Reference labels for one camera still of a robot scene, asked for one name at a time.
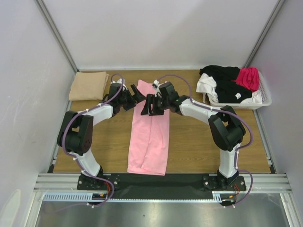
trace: laundry basket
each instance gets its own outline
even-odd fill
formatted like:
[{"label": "laundry basket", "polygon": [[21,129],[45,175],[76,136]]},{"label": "laundry basket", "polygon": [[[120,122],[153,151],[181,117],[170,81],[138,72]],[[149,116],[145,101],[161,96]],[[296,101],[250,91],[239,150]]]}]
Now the laundry basket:
[{"label": "laundry basket", "polygon": [[271,97],[270,93],[268,90],[268,87],[266,85],[266,82],[262,76],[262,74],[259,72],[259,77],[260,77],[260,84],[259,84],[259,90],[262,94],[262,102],[263,103],[214,103],[212,100],[209,100],[210,105],[216,106],[216,107],[224,107],[226,105],[230,105],[234,109],[246,109],[246,110],[256,110],[262,106],[267,106],[271,104]]}]

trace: pink cloth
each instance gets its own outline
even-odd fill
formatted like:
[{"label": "pink cloth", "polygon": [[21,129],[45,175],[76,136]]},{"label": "pink cloth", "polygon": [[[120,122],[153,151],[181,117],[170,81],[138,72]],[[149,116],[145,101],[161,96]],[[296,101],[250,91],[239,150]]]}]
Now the pink cloth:
[{"label": "pink cloth", "polygon": [[[155,94],[152,84],[142,80],[138,90],[146,96]],[[165,175],[169,152],[169,110],[160,116],[141,116],[145,101],[134,108],[128,152],[129,173]]]},{"label": "pink cloth", "polygon": [[236,84],[246,87],[252,92],[255,92],[259,90],[259,71],[253,67],[240,69],[237,79],[233,81],[236,82]]}]

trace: wooden surface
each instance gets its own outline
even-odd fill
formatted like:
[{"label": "wooden surface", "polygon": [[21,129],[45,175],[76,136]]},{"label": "wooden surface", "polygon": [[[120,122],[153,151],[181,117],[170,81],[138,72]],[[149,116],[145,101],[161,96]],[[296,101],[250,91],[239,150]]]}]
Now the wooden surface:
[{"label": "wooden surface", "polygon": [[[110,75],[120,72],[129,87],[137,85],[142,79],[152,83],[156,78],[168,73],[175,73],[186,78],[193,87],[193,98],[202,101],[202,94],[196,93],[199,79],[198,70],[134,70],[108,71]],[[108,93],[109,82],[105,89]],[[185,82],[175,77],[166,77],[162,81],[173,83],[179,95],[188,95]],[[76,101],[71,105],[74,111],[84,110],[96,105],[98,101]],[[253,173],[269,173],[266,154],[258,131],[256,120],[251,110],[236,110],[252,128],[254,141],[251,146],[240,150],[239,168]],[[131,136],[133,110],[121,112],[102,121],[94,127],[92,152],[105,172],[125,173],[127,170],[128,148]],[[249,141],[248,132],[243,144]],[[220,163],[220,152],[215,145],[209,126],[196,119],[170,113],[169,157],[167,173],[215,173]],[[80,169],[71,157],[64,155],[60,149],[54,167],[56,173],[74,173]]]}]

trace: beige towel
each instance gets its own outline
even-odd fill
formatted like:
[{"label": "beige towel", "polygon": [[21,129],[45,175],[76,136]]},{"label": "beige towel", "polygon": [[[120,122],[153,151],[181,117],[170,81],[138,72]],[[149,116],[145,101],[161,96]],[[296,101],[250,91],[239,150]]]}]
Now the beige towel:
[{"label": "beige towel", "polygon": [[107,79],[106,72],[77,72],[69,100],[102,100]]}]

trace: purple cable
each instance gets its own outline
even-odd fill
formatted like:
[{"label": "purple cable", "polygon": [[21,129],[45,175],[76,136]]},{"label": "purple cable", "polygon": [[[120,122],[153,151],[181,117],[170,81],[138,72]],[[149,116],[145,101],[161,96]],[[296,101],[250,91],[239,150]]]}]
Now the purple cable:
[{"label": "purple cable", "polygon": [[[109,180],[104,179],[104,178],[101,178],[101,177],[93,176],[93,175],[91,175],[90,173],[86,172],[85,169],[83,168],[83,166],[81,165],[81,163],[78,161],[77,157],[76,157],[75,155],[70,154],[69,152],[67,152],[66,146],[65,146],[65,140],[66,140],[66,136],[67,136],[67,133],[68,133],[69,128],[72,126],[72,124],[73,124],[74,121],[77,119],[77,117],[81,116],[81,115],[84,114],[84,113],[87,113],[87,112],[89,112],[89,111],[92,111],[92,110],[94,110],[94,109],[97,109],[97,108],[99,108],[99,107],[101,107],[101,106],[103,106],[103,105],[109,103],[109,102],[112,101],[114,98],[116,98],[116,96],[120,93],[120,91],[121,91],[122,88],[123,88],[123,81],[124,81],[124,78],[122,77],[121,74],[116,73],[116,74],[114,74],[114,75],[111,76],[111,81],[112,81],[112,78],[113,78],[115,75],[119,75],[120,78],[122,79],[121,86],[120,86],[120,88],[118,89],[117,93],[116,93],[113,97],[111,97],[109,100],[107,100],[107,101],[105,101],[104,103],[102,103],[101,105],[97,105],[97,106],[94,106],[94,107],[92,107],[92,108],[90,108],[90,109],[87,109],[87,110],[85,110],[85,111],[82,111],[82,112],[77,113],[77,114],[71,119],[71,121],[67,124],[66,129],[65,129],[65,131],[64,131],[64,133],[63,133],[63,136],[62,136],[62,148],[63,148],[64,153],[65,153],[66,155],[68,155],[68,156],[71,156],[71,157],[73,157],[73,158],[76,158],[76,162],[77,162],[78,166],[80,167],[80,169],[83,171],[83,173],[85,173],[85,174],[86,174],[87,176],[89,176],[89,177],[92,177],[92,178],[95,178],[95,179],[97,179],[97,180],[101,180],[101,181],[104,181],[104,182],[109,183],[110,186],[111,186],[111,188],[112,188],[112,193],[111,193],[111,194],[110,194],[102,203],[100,203],[100,204],[98,204],[98,205],[95,205],[94,207],[102,206],[106,201],[108,201],[109,199],[111,199],[111,198],[113,197],[113,195],[114,195],[115,187],[114,187],[113,183],[111,183]],[[62,208],[62,209],[59,209],[59,210],[56,210],[56,211],[53,211],[53,212],[62,211],[62,210],[68,209],[68,208],[70,208],[70,207],[74,207],[74,206],[78,206],[78,205],[86,205],[86,204],[84,204],[84,203],[77,203],[77,204],[73,204],[73,205],[71,205],[71,206],[67,206],[67,207],[65,207],[65,208]]]},{"label": "purple cable", "polygon": [[[181,80],[183,80],[184,82],[187,83],[188,88],[189,88],[189,100],[190,100],[190,102],[193,105],[201,107],[201,108],[204,108],[206,110],[220,112],[220,113],[223,113],[223,114],[229,114],[230,116],[233,116],[233,117],[237,118],[239,121],[241,121],[246,126],[246,128],[248,129],[248,131],[250,133],[250,141],[247,144],[245,144],[245,145],[243,145],[243,146],[241,146],[239,148],[236,148],[236,151],[238,151],[238,150],[240,150],[242,148],[246,148],[246,147],[248,147],[252,143],[252,141],[253,141],[252,130],[251,130],[250,126],[242,118],[240,118],[238,115],[236,115],[234,113],[231,113],[231,112],[228,112],[228,111],[225,111],[225,110],[220,110],[220,109],[213,109],[213,108],[208,107],[208,106],[200,105],[196,101],[194,102],[193,101],[193,89],[192,89],[191,85],[189,84],[189,82],[185,78],[183,78],[182,76],[175,75],[175,74],[166,74],[166,75],[158,78],[157,80],[160,81],[162,78],[167,77],[167,76],[178,77],[178,78],[180,78]],[[234,162],[233,162],[235,168],[237,167],[237,160],[238,160],[238,153],[236,152],[235,158],[234,158]],[[238,171],[239,172],[246,172],[246,173],[248,173],[250,175],[250,178],[251,178],[251,183],[250,183],[250,187],[249,187],[247,193],[245,194],[245,196],[240,201],[236,202],[235,204],[238,204],[238,203],[242,202],[249,195],[249,193],[251,192],[251,189],[252,189],[252,184],[253,184],[253,177],[252,177],[252,174],[249,171],[247,171],[247,170],[239,170],[239,169],[238,169]]]}]

